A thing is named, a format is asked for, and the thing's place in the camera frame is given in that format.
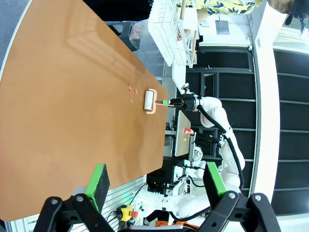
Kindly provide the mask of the person's hand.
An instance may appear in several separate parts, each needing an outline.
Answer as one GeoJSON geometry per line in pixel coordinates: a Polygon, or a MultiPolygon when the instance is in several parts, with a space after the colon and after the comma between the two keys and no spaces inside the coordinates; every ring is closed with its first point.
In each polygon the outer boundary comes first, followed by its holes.
{"type": "MultiPolygon", "coordinates": [[[[184,35],[185,35],[185,38],[186,38],[190,34],[191,31],[189,29],[184,29],[183,32],[184,32],[184,35]]],[[[183,39],[182,33],[181,33],[180,30],[178,31],[177,39],[178,39],[178,41],[181,41],[183,39]]]]}

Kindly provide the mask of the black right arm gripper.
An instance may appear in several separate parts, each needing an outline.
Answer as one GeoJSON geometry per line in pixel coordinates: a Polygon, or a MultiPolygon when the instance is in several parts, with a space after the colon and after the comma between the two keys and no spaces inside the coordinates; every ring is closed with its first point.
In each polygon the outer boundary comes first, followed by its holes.
{"type": "Polygon", "coordinates": [[[162,100],[162,104],[168,104],[168,107],[182,108],[190,112],[200,110],[202,97],[193,93],[182,94],[181,98],[162,100]]]}

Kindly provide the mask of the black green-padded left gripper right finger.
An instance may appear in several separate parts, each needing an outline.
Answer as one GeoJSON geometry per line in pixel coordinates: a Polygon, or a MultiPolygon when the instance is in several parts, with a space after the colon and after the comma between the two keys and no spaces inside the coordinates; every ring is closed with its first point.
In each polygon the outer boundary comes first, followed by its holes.
{"type": "Polygon", "coordinates": [[[203,183],[211,212],[199,227],[200,232],[222,232],[229,222],[240,223],[245,232],[280,232],[281,228],[266,195],[249,197],[226,190],[214,162],[207,162],[203,183]]]}

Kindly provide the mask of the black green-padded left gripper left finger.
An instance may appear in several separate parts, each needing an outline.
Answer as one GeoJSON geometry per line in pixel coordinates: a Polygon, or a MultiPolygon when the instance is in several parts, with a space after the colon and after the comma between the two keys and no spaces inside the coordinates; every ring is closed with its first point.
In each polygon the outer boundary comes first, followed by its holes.
{"type": "Polygon", "coordinates": [[[98,164],[84,193],[63,201],[52,196],[45,200],[36,222],[35,232],[69,232],[75,224],[84,224],[90,232],[112,232],[101,211],[110,181],[106,164],[98,164]]]}

